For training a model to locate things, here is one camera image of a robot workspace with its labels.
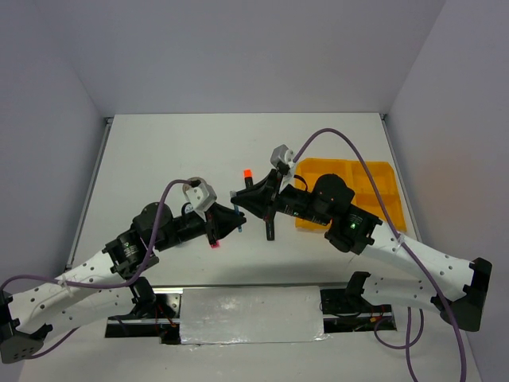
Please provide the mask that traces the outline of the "blue pen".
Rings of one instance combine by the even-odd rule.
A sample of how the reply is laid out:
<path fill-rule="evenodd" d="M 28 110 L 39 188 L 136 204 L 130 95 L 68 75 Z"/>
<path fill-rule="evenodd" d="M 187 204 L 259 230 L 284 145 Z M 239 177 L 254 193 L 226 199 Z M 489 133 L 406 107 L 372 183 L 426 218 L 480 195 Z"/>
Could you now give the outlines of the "blue pen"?
<path fill-rule="evenodd" d="M 237 205 L 233 205 L 233 209 L 236 216 L 243 217 L 243 214 L 239 211 L 239 207 Z M 238 232 L 242 232 L 242 224 L 238 225 L 237 229 Z"/>

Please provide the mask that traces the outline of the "blue cap highlighter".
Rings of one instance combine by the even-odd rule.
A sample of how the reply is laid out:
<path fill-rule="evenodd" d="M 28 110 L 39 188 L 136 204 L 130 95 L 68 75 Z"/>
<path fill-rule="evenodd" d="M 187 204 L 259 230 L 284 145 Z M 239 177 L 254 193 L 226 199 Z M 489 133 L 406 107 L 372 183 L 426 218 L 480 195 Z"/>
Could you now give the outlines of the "blue cap highlighter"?
<path fill-rule="evenodd" d="M 266 227 L 266 239 L 268 241 L 274 241 L 275 240 L 274 221 L 273 220 L 266 220 L 265 221 L 265 227 Z"/>

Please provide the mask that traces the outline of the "orange cap highlighter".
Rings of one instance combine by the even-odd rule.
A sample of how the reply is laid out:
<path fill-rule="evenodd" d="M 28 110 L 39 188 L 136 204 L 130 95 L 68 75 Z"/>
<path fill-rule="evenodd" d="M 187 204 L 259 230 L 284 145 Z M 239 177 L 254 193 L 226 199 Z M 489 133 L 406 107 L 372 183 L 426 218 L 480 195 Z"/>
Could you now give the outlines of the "orange cap highlighter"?
<path fill-rule="evenodd" d="M 250 188 L 254 185 L 252 171 L 250 169 L 245 169 L 243 171 L 244 183 L 247 188 Z"/>

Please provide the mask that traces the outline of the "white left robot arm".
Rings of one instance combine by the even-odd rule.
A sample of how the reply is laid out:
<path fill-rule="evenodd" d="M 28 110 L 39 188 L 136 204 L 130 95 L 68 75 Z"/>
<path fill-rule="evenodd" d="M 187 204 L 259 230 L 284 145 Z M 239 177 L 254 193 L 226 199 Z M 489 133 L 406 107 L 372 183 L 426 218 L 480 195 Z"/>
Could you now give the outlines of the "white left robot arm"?
<path fill-rule="evenodd" d="M 54 282 L 16 294 L 2 290 L 2 363 L 28 360 L 46 341 L 102 318 L 151 315 L 159 303 L 139 268 L 156 265 L 157 252 L 200 236 L 215 247 L 246 221 L 243 213 L 218 203 L 204 217 L 195 212 L 175 217 L 167 205 L 147 205 L 127 231 Z"/>

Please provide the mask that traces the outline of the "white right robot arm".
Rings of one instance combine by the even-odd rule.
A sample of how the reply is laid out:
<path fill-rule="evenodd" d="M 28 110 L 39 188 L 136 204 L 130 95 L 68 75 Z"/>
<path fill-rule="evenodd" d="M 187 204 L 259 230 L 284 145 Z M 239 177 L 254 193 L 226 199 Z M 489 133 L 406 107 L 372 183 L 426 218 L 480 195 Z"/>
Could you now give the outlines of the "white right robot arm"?
<path fill-rule="evenodd" d="M 411 275 L 410 280 L 396 280 L 372 271 L 354 272 L 345 294 L 352 310 L 410 306 L 437 312 L 464 331 L 480 330 L 492 273 L 489 261 L 459 259 L 398 232 L 355 206 L 354 191 L 335 174 L 320 176 L 311 191 L 281 187 L 281 183 L 281 174 L 271 170 L 262 181 L 231 193 L 231 202 L 263 220 L 280 212 L 325 226 L 324 237 L 337 250 L 376 259 Z"/>

